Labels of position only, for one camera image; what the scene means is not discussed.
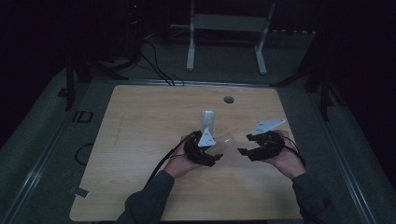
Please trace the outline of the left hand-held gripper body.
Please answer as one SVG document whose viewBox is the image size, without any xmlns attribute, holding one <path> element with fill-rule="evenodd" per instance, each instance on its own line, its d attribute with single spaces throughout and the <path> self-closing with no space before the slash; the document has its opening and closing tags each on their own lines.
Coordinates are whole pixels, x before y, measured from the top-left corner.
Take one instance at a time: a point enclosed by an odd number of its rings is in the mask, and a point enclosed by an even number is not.
<svg viewBox="0 0 396 224">
<path fill-rule="evenodd" d="M 213 155 L 206 153 L 208 147 L 199 147 L 198 143 L 201 140 L 203 133 L 201 131 L 195 131 L 191 133 L 184 144 L 184 151 L 187 158 L 193 163 L 212 167 L 216 161 Z"/>
</svg>

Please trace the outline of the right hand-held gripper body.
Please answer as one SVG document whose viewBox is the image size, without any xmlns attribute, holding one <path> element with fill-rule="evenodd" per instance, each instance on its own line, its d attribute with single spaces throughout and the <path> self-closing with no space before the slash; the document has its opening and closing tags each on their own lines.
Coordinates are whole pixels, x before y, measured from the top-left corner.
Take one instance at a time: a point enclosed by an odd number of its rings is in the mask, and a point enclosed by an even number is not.
<svg viewBox="0 0 396 224">
<path fill-rule="evenodd" d="M 255 142 L 258 147 L 250 149 L 251 161 L 263 161 L 272 159 L 277 156 L 285 146 L 284 140 L 279 133 L 274 132 L 274 128 L 285 123 L 285 119 L 267 119 L 259 120 L 250 134 L 258 135 L 258 141 Z"/>
</svg>

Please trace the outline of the clear disposable cup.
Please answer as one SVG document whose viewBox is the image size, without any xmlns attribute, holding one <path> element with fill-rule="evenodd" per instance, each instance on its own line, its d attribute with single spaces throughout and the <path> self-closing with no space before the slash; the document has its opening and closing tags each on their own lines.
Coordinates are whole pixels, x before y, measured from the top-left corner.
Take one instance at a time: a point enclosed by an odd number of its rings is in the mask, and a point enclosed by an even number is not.
<svg viewBox="0 0 396 224">
<path fill-rule="evenodd" d="M 214 154 L 223 154 L 226 150 L 236 148 L 234 137 L 230 133 L 218 136 L 216 142 L 213 149 Z"/>
</svg>

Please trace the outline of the stack of clear plastic cups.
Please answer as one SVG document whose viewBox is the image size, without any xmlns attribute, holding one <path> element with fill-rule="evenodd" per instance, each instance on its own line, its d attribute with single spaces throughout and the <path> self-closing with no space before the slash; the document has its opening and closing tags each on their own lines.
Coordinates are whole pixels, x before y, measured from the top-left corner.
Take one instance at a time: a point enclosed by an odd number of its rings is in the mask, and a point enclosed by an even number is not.
<svg viewBox="0 0 396 224">
<path fill-rule="evenodd" d="M 201 112 L 201 126 L 200 130 L 203 132 L 208 129 L 210 133 L 215 136 L 215 123 L 216 123 L 216 112 L 211 109 L 205 109 Z"/>
</svg>

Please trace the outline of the person's left hand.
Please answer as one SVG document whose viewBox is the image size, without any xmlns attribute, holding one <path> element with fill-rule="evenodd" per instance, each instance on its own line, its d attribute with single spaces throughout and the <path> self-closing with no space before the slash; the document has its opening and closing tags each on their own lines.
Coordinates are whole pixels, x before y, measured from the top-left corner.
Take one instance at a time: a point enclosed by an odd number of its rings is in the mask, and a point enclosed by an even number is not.
<svg viewBox="0 0 396 224">
<path fill-rule="evenodd" d="M 178 147 L 172 157 L 164 166 L 164 170 L 173 178 L 180 178 L 193 169 L 199 168 L 200 165 L 190 161 L 185 155 L 184 145 Z"/>
</svg>

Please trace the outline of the person's right hand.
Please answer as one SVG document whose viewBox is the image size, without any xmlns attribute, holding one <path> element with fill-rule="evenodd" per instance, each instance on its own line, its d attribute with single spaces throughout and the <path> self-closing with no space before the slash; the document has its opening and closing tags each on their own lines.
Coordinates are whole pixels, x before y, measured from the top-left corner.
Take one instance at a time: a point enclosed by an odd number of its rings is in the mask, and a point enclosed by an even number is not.
<svg viewBox="0 0 396 224">
<path fill-rule="evenodd" d="M 281 130 L 276 130 L 276 133 L 279 133 L 283 137 L 285 147 L 277 156 L 265 160 L 265 162 L 273 165 L 282 175 L 289 179 L 304 174 L 306 169 L 297 156 L 298 149 L 290 140 L 289 133 Z"/>
</svg>

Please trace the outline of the black metal stand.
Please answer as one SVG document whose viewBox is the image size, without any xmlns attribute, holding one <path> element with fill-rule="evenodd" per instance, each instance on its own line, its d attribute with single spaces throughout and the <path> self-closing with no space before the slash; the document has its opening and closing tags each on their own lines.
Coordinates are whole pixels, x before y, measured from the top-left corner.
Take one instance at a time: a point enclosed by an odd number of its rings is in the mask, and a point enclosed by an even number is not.
<svg viewBox="0 0 396 224">
<path fill-rule="evenodd" d="M 66 60 L 66 87 L 61 89 L 59 92 L 59 96 L 66 98 L 66 107 L 65 110 L 69 111 L 75 102 L 75 63 L 78 62 L 78 59 L 74 59 L 72 56 L 69 56 Z M 93 66 L 96 66 L 99 70 L 102 70 L 106 75 L 116 79 L 116 80 L 128 80 L 128 77 L 123 77 L 118 75 L 116 72 L 112 71 L 110 68 L 105 67 L 103 64 L 99 63 L 96 60 L 85 57 L 83 62 L 88 62 Z"/>
<path fill-rule="evenodd" d="M 331 68 L 326 62 L 314 63 L 306 67 L 301 66 L 296 74 L 272 83 L 270 87 L 285 87 L 302 77 L 308 77 L 308 80 L 304 84 L 304 89 L 307 92 L 315 92 L 319 89 L 319 112 L 322 118 L 328 121 L 328 107 L 333 106 L 330 93 L 336 93 L 336 89 L 331 83 Z"/>
</svg>

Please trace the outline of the white metal stand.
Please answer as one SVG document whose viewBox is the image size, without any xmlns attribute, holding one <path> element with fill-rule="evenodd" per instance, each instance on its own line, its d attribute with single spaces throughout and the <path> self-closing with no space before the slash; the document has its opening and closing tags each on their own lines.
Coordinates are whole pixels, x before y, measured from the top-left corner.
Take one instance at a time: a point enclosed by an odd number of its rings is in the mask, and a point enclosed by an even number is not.
<svg viewBox="0 0 396 224">
<path fill-rule="evenodd" d="M 267 68 L 263 57 L 263 47 L 269 33 L 270 23 L 276 8 L 275 0 L 272 0 L 265 17 L 231 16 L 216 14 L 196 14 L 195 0 L 190 0 L 190 43 L 188 47 L 186 69 L 194 69 L 195 57 L 195 37 L 196 29 L 199 30 L 219 30 L 234 32 L 255 32 L 261 33 L 261 39 L 254 46 L 256 62 L 261 75 L 267 74 Z"/>
</svg>

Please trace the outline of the grey tape piece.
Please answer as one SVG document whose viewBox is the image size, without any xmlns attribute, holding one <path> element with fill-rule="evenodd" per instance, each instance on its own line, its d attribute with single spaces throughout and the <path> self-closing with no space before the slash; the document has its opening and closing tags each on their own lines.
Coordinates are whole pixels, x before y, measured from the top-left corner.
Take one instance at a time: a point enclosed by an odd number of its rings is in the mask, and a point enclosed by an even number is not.
<svg viewBox="0 0 396 224">
<path fill-rule="evenodd" d="M 68 192 L 72 195 L 77 195 L 82 198 L 87 198 L 90 194 L 87 190 L 80 187 L 72 187 Z"/>
</svg>

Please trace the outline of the dark equipment rack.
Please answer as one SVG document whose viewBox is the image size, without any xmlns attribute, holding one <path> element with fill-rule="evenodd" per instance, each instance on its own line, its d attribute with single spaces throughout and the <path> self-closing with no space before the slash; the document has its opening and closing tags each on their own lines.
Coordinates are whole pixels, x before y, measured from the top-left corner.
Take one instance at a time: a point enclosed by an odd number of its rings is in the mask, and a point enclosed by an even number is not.
<svg viewBox="0 0 396 224">
<path fill-rule="evenodd" d="M 143 14 L 141 0 L 124 0 L 124 2 L 127 29 L 123 55 L 129 61 L 135 62 L 142 46 L 141 22 Z"/>
</svg>

